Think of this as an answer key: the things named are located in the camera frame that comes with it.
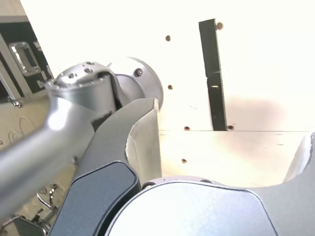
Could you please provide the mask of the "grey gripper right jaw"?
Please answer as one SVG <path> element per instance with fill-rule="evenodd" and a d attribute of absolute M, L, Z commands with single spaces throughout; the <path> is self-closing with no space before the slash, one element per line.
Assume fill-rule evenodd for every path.
<path fill-rule="evenodd" d="M 312 236 L 315 136 L 305 136 L 283 183 L 237 188 L 167 181 L 129 200 L 108 236 Z"/>

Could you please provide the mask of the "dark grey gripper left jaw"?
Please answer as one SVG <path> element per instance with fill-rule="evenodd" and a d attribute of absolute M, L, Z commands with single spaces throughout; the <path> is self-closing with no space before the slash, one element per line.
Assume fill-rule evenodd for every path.
<path fill-rule="evenodd" d="M 162 176 L 158 112 L 156 99 L 137 99 L 97 129 L 50 235 L 104 235 L 142 185 Z"/>

